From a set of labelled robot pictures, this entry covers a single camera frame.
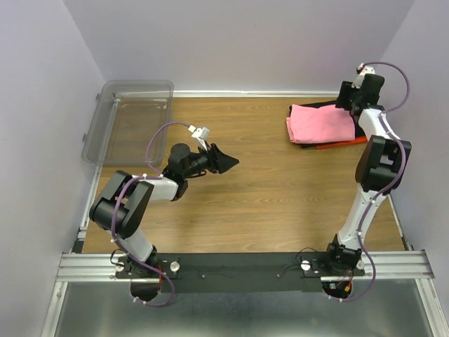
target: white wall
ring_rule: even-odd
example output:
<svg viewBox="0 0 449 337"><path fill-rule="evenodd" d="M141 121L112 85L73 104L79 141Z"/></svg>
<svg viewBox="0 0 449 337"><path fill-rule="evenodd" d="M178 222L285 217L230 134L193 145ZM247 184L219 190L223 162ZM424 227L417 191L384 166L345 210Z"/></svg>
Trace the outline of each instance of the white wall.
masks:
<svg viewBox="0 0 449 337"><path fill-rule="evenodd" d="M177 90L338 91L414 0L65 0L106 80Z"/></svg>
<svg viewBox="0 0 449 337"><path fill-rule="evenodd" d="M407 105L389 118L395 131L413 146L403 182L393 193L394 203L406 237L429 255L438 295L449 317L447 13L447 0L417 0L383 60L400 65L412 89ZM382 71L387 78L381 97L391 106L402 99L404 85L394 72Z"/></svg>
<svg viewBox="0 0 449 337"><path fill-rule="evenodd" d="M61 0L0 1L0 335L40 336L91 168L81 162L103 85Z"/></svg>

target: pink cloth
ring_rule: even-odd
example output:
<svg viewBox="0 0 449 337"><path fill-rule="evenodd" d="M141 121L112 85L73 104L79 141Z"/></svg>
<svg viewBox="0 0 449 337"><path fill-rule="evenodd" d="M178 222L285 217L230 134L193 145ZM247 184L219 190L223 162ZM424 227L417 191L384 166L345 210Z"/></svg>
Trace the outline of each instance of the pink cloth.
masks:
<svg viewBox="0 0 449 337"><path fill-rule="evenodd" d="M287 117L287 130L292 143L320 144L355 139L355 126L348 111L334 105L324 107L292 106Z"/></svg>

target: clear plastic bin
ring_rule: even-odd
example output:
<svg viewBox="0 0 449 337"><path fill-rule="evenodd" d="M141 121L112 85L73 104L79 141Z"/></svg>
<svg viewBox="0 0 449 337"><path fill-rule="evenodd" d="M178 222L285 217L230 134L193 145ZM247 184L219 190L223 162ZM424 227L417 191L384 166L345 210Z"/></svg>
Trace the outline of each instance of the clear plastic bin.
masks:
<svg viewBox="0 0 449 337"><path fill-rule="evenodd" d="M84 144L85 161L105 166L145 166L148 142L172 119L170 81L110 81L103 86ZM166 129L154 140L149 160L161 164Z"/></svg>

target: purple cable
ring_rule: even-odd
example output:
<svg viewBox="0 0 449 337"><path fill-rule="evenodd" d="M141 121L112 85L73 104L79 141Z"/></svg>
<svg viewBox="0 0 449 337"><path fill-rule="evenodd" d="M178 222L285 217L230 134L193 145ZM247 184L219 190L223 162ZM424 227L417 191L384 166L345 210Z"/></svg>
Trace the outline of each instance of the purple cable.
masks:
<svg viewBox="0 0 449 337"><path fill-rule="evenodd" d="M116 222L117 222L117 213L119 212L119 208L120 208L120 203L121 200L125 197L125 193L126 190L136 181L139 179L145 179L144 176L138 176L138 177L134 177L131 178L121 189L119 196L117 197L117 202L115 203L115 207L114 207L114 212L112 214L112 221L111 221L111 235L112 238L115 240L116 245L125 253L128 254L128 257L135 261L136 263L138 263L139 265L143 266L144 268L147 268L148 270L151 270L153 272L156 272L157 274L161 275L164 279L167 280L167 282L170 284L171 287L171 295L170 298L162 303L150 303L150 302L145 302L143 300L140 300L139 298L136 299L137 302L140 302L144 305L148 305L150 307L164 307L166 305L169 305L173 302L173 300L175 299L175 285L173 284L172 280L170 279L170 277L168 277L167 275L165 275L162 271L160 271L159 269L152 267L151 265L146 264L145 262L142 262L141 260L139 260L138 258L136 258L135 256L131 255L129 253L129 251L127 251L120 243L120 241L118 240L118 236L116 233Z"/></svg>
<svg viewBox="0 0 449 337"><path fill-rule="evenodd" d="M408 96L410 95L410 82L408 81L408 78L407 78L407 75L405 74L405 72L397 65L394 65L389 62L368 62L368 63L364 63L364 65L388 65L388 66L393 67L394 69L398 70L402 74L404 80L406 81L406 86L407 86L406 96L399 105L397 105L391 109L387 109L383 113L386 114L388 112L392 112L392 111L397 110L400 107L402 107L406 103ZM391 137L391 139L393 139L396 142L396 144L399 147L399 150L401 151L401 166L399 167L399 171L398 171L398 174L396 175L396 177L390 182L390 184L388 184L386 187L382 188L378 193L376 193L375 196L372 198L372 201L375 201L384 192L386 192L387 190L390 190L399 181L399 179L402 178L402 175L406 169L406 149L404 148L404 145L402 144L401 140L398 137L396 137L396 135L393 132L390 131L388 126L385 124L383 116L381 116L379 118L379 121L382 125L382 128L384 128L385 132L387 133L387 135L389 135ZM372 205L373 205L372 202L368 203L365 211L362 213L360 222L358 223L357 232L361 231L363 222L365 221L366 216L368 215L368 212L370 211ZM358 243L360 244L362 251L365 253L366 257L368 258L368 260L370 261L370 263L373 267L373 278L371 279L371 281L370 281L369 285L366 287L366 289L364 291L362 291L361 293L358 293L354 297L349 297L349 298L345 298L345 299L336 298L337 300L341 300L342 302L350 302L352 300L358 300L359 298L364 297L368 292L370 292L370 290L374 286L374 282L376 280L376 275L377 275L376 266L374 264L373 257L369 254L368 250L365 247L365 244L362 241L361 235L358 236Z"/></svg>
<svg viewBox="0 0 449 337"><path fill-rule="evenodd" d="M162 174L162 172L160 172L160 170L158 170L157 168L155 168L154 166L152 166L152 163L151 163L151 161L149 160L149 149L151 148L151 146L152 146L154 140L156 139L156 137L158 136L158 134L160 134L160 133L162 132L162 130L164 130L167 126L175 125L175 124L184 125L184 126L186 126L187 128L190 126L190 124L184 123L183 121L171 121L171 122L169 122L169 123L164 124L163 126L161 126L161 127L159 128L159 130L156 131L156 133L153 135L153 137L152 137L152 139L150 140L150 142L148 143L148 147L147 147L147 152L146 152L145 158L146 158L146 160L147 160L147 164L148 164L148 166L150 167L150 169L153 170L154 172L156 172L159 176Z"/></svg>

